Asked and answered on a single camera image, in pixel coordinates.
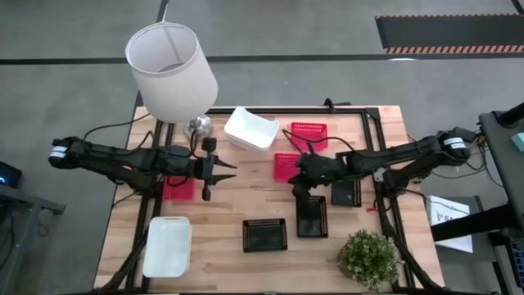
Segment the red basket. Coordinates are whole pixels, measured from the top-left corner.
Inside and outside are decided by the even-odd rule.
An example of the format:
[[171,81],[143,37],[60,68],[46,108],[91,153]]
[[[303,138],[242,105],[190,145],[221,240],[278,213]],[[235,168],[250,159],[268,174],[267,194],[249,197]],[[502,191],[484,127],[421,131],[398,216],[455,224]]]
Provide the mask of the red basket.
[[298,175],[299,170],[295,166],[295,163],[296,159],[298,159],[299,157],[300,155],[296,154],[276,153],[273,167],[273,179],[276,182],[287,184],[287,181],[291,177]]
[[[320,140],[328,136],[328,126],[325,124],[316,123],[291,123],[291,132],[302,138],[310,140]],[[308,143],[305,140],[291,136],[291,140],[295,143],[302,151],[308,151]],[[319,143],[311,143],[315,151],[322,151],[328,147],[328,141],[323,140]]]
[[162,200],[166,201],[191,201],[195,188],[193,178],[186,181],[185,184],[179,186],[171,186],[170,184],[180,184],[186,179],[185,176],[171,176],[164,177],[164,191],[162,192]]

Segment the concrete floor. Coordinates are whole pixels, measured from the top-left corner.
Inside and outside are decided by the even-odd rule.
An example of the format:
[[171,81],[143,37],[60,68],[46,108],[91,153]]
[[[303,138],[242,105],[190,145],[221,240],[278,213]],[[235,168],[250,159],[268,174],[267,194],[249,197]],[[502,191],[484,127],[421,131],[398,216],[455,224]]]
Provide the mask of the concrete floor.
[[[122,57],[134,32],[154,21],[160,0],[0,2],[0,58]],[[166,20],[193,28],[208,55],[382,53],[373,17],[385,14],[514,12],[509,0],[172,0]],[[524,60],[347,61],[216,64],[217,106],[318,105],[330,97],[357,105],[401,105],[417,137],[457,125],[476,129],[483,111],[522,102]],[[47,163],[51,141],[133,115],[137,87],[126,65],[0,66],[0,160],[24,171],[21,187],[66,202],[42,222],[20,272],[17,293],[87,291],[93,284],[115,186],[82,170]],[[124,146],[129,127],[91,138]],[[461,175],[465,168],[439,169]],[[486,175],[430,177],[426,193],[505,202]],[[441,257],[446,285],[489,292],[490,265]]]

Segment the wooden table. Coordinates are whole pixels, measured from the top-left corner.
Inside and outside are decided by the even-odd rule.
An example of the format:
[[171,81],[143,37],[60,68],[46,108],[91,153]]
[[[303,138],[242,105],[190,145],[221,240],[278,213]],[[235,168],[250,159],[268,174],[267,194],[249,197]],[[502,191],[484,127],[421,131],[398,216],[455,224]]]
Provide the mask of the wooden table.
[[[382,128],[388,147],[407,143],[408,138],[400,108],[379,107]],[[135,117],[143,116],[138,108]],[[275,115],[281,128],[289,129],[293,121],[325,123],[329,136],[344,138],[357,149],[365,149],[362,120],[348,114]],[[211,116],[214,123],[212,136],[219,141],[217,154],[227,163],[238,167],[236,178],[225,180],[211,189],[211,201],[200,198],[201,182],[196,181],[195,198],[191,202],[163,202],[162,216],[186,216],[192,224],[192,253],[189,271],[177,279],[152,279],[150,292],[171,293],[259,293],[259,292],[363,292],[355,281],[344,277],[337,269],[336,254],[345,244],[347,235],[358,229],[378,230],[378,214],[368,212],[375,198],[371,177],[362,180],[362,208],[331,205],[329,187],[316,188],[313,195],[327,198],[329,238],[303,239],[296,237],[295,199],[291,185],[273,181],[273,154],[292,152],[282,133],[270,151],[254,153],[235,147],[224,134],[228,116]],[[148,130],[154,129],[155,120],[147,117],[131,129],[128,148],[134,148]],[[177,127],[174,143],[188,145]],[[320,152],[333,156],[346,151],[340,142],[330,141]],[[231,173],[229,169],[215,169],[215,174]],[[115,200],[130,193],[126,187],[118,188]],[[423,200],[415,194],[398,199],[409,250],[421,267],[438,284],[444,285],[435,245],[431,236]],[[111,213],[106,241],[98,266],[95,287],[102,286],[118,270],[129,254],[139,208],[139,197],[120,203]],[[288,250],[285,252],[242,252],[242,221],[266,218],[286,218]],[[138,267],[137,282],[142,277]]]

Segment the white plastic container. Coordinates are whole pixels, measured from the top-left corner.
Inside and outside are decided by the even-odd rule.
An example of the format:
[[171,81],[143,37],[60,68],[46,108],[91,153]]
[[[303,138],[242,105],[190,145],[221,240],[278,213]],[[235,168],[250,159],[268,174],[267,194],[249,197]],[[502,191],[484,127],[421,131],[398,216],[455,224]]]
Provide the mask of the white plastic container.
[[186,217],[155,217],[149,224],[142,273],[178,278],[189,269],[192,229]]
[[237,107],[229,117],[224,131],[229,142],[248,150],[266,151],[277,136],[277,120],[266,120],[251,114],[245,107]]

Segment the green plant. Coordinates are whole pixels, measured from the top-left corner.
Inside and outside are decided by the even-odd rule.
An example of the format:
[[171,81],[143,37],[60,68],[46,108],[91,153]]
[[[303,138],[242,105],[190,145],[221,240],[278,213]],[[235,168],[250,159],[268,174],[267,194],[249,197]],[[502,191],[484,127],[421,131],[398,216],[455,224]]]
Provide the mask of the green plant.
[[399,278],[399,265],[392,238],[361,229],[350,234],[347,244],[338,252],[337,264],[342,274],[378,292],[382,283]]

